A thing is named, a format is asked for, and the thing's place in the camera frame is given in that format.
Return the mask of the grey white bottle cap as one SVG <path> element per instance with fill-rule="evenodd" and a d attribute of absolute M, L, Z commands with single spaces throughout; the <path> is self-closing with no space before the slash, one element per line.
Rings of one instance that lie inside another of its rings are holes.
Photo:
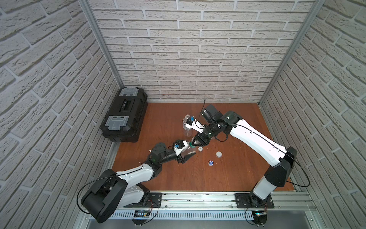
<path fill-rule="evenodd" d="M 217 151 L 217 152 L 216 152 L 216 157 L 217 157 L 217 158 L 221 158 L 221 157 L 222 157 L 222 152 Z"/>

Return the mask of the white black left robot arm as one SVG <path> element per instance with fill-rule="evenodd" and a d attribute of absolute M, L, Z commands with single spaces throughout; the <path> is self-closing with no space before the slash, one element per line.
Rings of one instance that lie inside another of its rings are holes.
<path fill-rule="evenodd" d="M 151 202 L 150 191 L 142 183 L 157 177 L 164 163 L 177 161 L 184 164 L 195 154 L 196 149 L 185 140 L 175 141 L 172 147 L 158 143 L 140 166 L 122 172 L 108 169 L 98 179 L 89 182 L 90 188 L 83 197 L 77 197 L 78 208 L 103 223 L 119 208 L 129 205 L 145 207 Z"/>

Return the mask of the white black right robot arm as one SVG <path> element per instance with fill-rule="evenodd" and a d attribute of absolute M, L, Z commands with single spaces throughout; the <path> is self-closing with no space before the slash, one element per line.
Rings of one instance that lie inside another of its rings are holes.
<path fill-rule="evenodd" d="M 207 146 L 213 137 L 223 132 L 244 142 L 269 164 L 269 168 L 248 196 L 249 206 L 264 206 L 276 188 L 285 186 L 294 167 L 296 149 L 285 148 L 270 140 L 233 111 L 221 114 L 216 110 L 210 112 L 205 109 L 201 115 L 209 123 L 208 126 L 202 126 L 194 117 L 188 118 L 185 123 L 188 129 L 198 132 L 191 141 L 192 146 Z"/>

